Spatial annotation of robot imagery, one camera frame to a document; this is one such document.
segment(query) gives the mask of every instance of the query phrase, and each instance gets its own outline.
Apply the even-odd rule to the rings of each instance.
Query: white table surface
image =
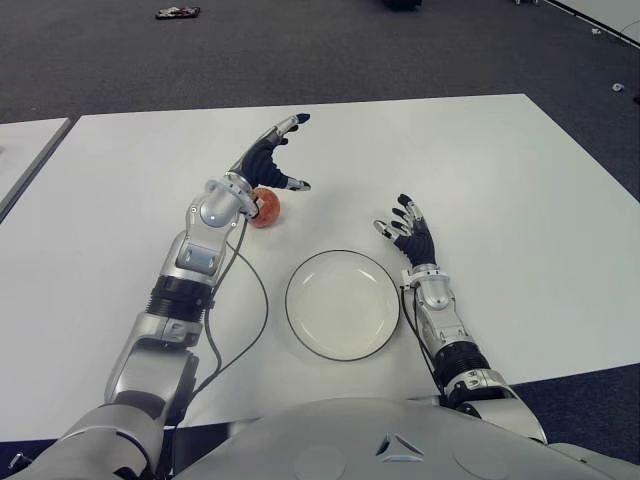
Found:
[[[0,125],[0,214],[68,125],[66,118]]]
[[[101,403],[191,198],[300,111],[311,121],[277,161],[313,189],[280,193],[278,223],[250,228],[243,247],[267,285],[269,326],[184,425],[435,392],[404,323],[373,356],[337,363],[303,347],[284,312],[291,273],[323,250],[357,250],[400,279],[407,263],[371,225],[399,192],[421,204],[459,313],[509,382],[640,361],[640,206],[524,95],[98,115],[0,225],[0,439],[58,436]],[[262,315],[238,263],[212,316],[224,358]],[[196,353],[201,379],[214,365],[204,335]]]

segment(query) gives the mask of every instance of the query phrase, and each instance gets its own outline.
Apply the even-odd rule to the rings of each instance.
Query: cable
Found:
[[[214,355],[216,357],[216,362],[217,362],[216,368],[213,371],[213,373],[211,373],[207,378],[205,378],[200,383],[198,388],[196,388],[194,390],[193,394],[191,395],[191,398],[189,399],[189,402],[185,406],[185,412],[189,408],[189,405],[191,405],[191,402],[196,397],[196,395],[198,395],[202,390],[207,388],[207,386],[213,380],[215,380],[222,372],[224,372],[229,367],[231,367],[231,365],[233,365],[238,360],[240,360],[240,358],[242,358],[242,356],[245,353],[247,353],[251,348],[253,348],[253,346],[262,337],[262,334],[264,333],[264,330],[265,330],[265,328],[267,326],[267,320],[269,318],[269,297],[267,295],[267,289],[264,286],[264,282],[262,281],[262,278],[260,277],[260,275],[258,274],[256,269],[253,267],[253,265],[251,265],[251,262],[249,262],[249,260],[247,260],[247,258],[240,253],[240,247],[242,246],[242,243],[244,241],[245,232],[247,230],[247,224],[248,224],[248,222],[245,219],[244,225],[242,226],[242,231],[240,233],[240,238],[238,239],[238,243],[236,244],[235,248],[228,241],[226,242],[227,246],[233,251],[233,255],[231,256],[231,259],[229,260],[229,263],[227,264],[227,266],[225,267],[224,271],[222,272],[222,275],[220,275],[220,279],[216,283],[216,286],[214,287],[214,289],[213,289],[213,291],[211,293],[211,301],[210,301],[209,308],[207,308],[205,310],[205,313],[204,313],[204,321],[203,321],[204,328],[205,328],[205,332],[206,332],[206,335],[207,335],[207,341],[209,342],[209,345],[211,346],[211,349],[213,350],[213,353],[214,353]],[[255,338],[239,354],[237,354],[229,363],[227,363],[225,366],[222,366],[222,355],[220,354],[220,350],[218,349],[218,346],[216,345],[216,342],[214,341],[213,335],[211,333],[211,325],[210,325],[209,314],[210,314],[211,309],[213,308],[213,298],[215,297],[216,293],[220,289],[220,286],[222,285],[222,281],[227,276],[227,273],[229,273],[229,270],[233,266],[233,264],[234,264],[234,262],[235,262],[237,257],[240,257],[240,259],[249,267],[249,269],[251,269],[251,272],[253,272],[254,276],[258,280],[258,283],[260,284],[260,289],[262,290],[262,295],[264,296],[265,315],[264,315],[264,320],[262,322],[260,330],[258,331],[258,334],[255,336]],[[178,425],[179,425],[179,423],[174,426],[174,428],[173,428],[173,436],[172,436],[172,439],[171,439],[171,465],[172,465],[174,471],[175,471],[175,465],[176,465],[175,444],[176,444],[176,436],[177,436],[177,433],[178,433]]]
[[[262,336],[262,334],[264,333],[264,330],[267,326],[267,320],[269,319],[269,297],[267,295],[267,289],[264,286],[264,282],[262,281],[262,278],[260,278],[260,275],[258,274],[258,272],[256,271],[256,269],[253,267],[253,265],[251,265],[251,262],[249,262],[249,260],[247,260],[244,255],[242,255],[238,250],[235,250],[231,245],[229,245],[229,243],[227,242],[227,245],[229,246],[229,248],[231,248],[234,251],[234,257],[238,256],[240,257],[240,259],[245,262],[245,264],[251,269],[251,271],[253,272],[253,274],[255,275],[256,279],[258,280],[258,283],[260,284],[260,289],[262,290],[262,295],[264,297],[264,304],[265,304],[265,315],[264,315],[264,320],[262,322],[262,326],[260,327],[260,330],[258,331],[258,334],[255,336],[255,338],[239,353],[237,354],[233,360],[231,360],[229,363],[227,363],[224,367],[220,368],[220,369],[216,369],[216,371],[214,371],[211,375],[209,375],[207,378],[205,378],[202,383],[200,384],[200,386],[198,388],[196,388],[193,392],[193,395],[191,396],[191,401],[193,401],[193,398],[200,393],[202,390],[204,390],[205,388],[207,388],[207,386],[213,381],[215,380],[218,375],[220,375],[222,372],[224,372],[226,369],[228,369],[231,365],[233,365],[234,363],[236,363],[238,360],[240,360],[240,358],[247,353],[256,343],[258,343],[258,340],[260,340],[260,337]]]
[[[418,340],[418,344],[420,346],[420,353],[422,354],[422,358],[424,358],[424,362],[427,364],[427,369],[429,370],[429,374],[431,374],[431,378],[433,379],[433,382],[435,383],[436,387],[438,388],[438,391],[440,392],[440,395],[442,395],[444,398],[446,398],[445,395],[444,395],[444,389],[436,381],[436,377],[434,375],[434,370],[433,370],[433,366],[432,366],[431,357],[429,355],[429,349],[427,348],[427,345],[424,343],[424,340],[422,339],[422,337],[418,333],[418,309],[416,308],[417,307],[417,300],[416,300],[415,289],[412,289],[412,290],[414,290],[414,292],[413,292],[413,320],[414,320],[414,323],[411,322],[411,316],[409,315],[409,312],[407,310],[407,302],[406,302],[406,296],[405,296],[406,291],[402,292],[402,311],[404,313],[404,318],[407,321],[407,323],[409,324],[409,327],[411,328],[411,331],[415,335],[416,339]]]
[[[213,308],[213,299],[215,298],[216,293],[218,293],[218,290],[222,285],[222,281],[225,279],[225,277],[227,276],[227,273],[229,273],[229,270],[231,270],[233,263],[236,261],[236,257],[238,256],[240,247],[242,246],[242,242],[244,241],[244,234],[247,231],[247,224],[248,222],[247,222],[247,219],[245,218],[244,224],[242,225],[242,231],[240,232],[240,238],[238,239],[238,243],[236,244],[235,249],[231,247],[231,245],[229,245],[229,242],[227,242],[227,245],[229,245],[231,250],[233,250],[233,255],[231,256],[231,260],[229,260],[229,263],[227,264],[226,268],[222,272],[222,275],[220,275],[220,279],[216,283],[216,286],[213,288],[213,291],[211,292],[209,307],[204,311],[204,321],[203,321],[204,331],[207,336],[207,341],[209,342],[209,346],[211,347],[211,350],[213,350],[213,354],[216,357],[216,369],[214,370],[213,374],[220,373],[220,369],[222,368],[222,355],[220,354],[220,350],[218,349],[216,342],[214,342],[213,340],[213,335],[211,334],[211,321],[209,316],[211,314],[211,309]]]
[[[627,28],[632,27],[633,25],[635,25],[636,23],[640,23],[640,20],[636,20],[635,22],[631,22],[629,25],[627,25],[626,27],[624,27],[622,30],[620,30],[619,33],[624,32]]]

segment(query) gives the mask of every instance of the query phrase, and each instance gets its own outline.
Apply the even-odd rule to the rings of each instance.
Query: black ribbed joint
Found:
[[[198,322],[209,306],[212,288],[193,280],[176,277],[158,277],[151,291],[147,313],[160,317]]]
[[[457,375],[475,370],[489,368],[489,362],[480,353],[478,346],[472,342],[454,342],[443,347],[436,354],[434,373],[438,385],[446,387]]]

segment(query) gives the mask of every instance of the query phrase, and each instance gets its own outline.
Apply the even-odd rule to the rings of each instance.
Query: floor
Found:
[[[632,101],[640,50],[593,36],[591,25],[549,4],[424,0],[415,12],[390,12],[380,0],[196,4],[199,18],[163,22],[154,12],[171,2],[21,0],[4,8],[0,123],[525,93],[640,198],[640,108]],[[615,93],[613,83],[626,88]],[[639,383],[636,365],[517,389],[551,441],[638,463]],[[224,438],[211,428],[209,447]],[[183,450],[188,438],[178,442]],[[0,462],[44,445],[2,445]]]

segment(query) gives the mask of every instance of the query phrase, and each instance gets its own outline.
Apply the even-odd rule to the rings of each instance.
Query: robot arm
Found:
[[[433,366],[445,406],[546,444],[536,417],[502,375],[490,368],[456,313],[449,276],[436,263],[433,239],[420,208],[407,195],[400,195],[398,202],[404,210],[394,208],[393,213],[402,222],[387,225],[376,220],[374,226],[413,266],[402,272],[403,295],[413,291],[415,296],[416,334]]]
[[[259,184],[309,190],[283,175],[272,159],[285,134],[309,119],[289,117],[265,132],[187,210],[186,229],[174,239],[151,298],[136,318],[107,382],[104,404],[89,412],[19,479],[138,478],[155,472],[166,425],[183,418],[195,386],[198,343],[205,309],[213,295],[229,234],[240,215],[258,214],[251,197]]]

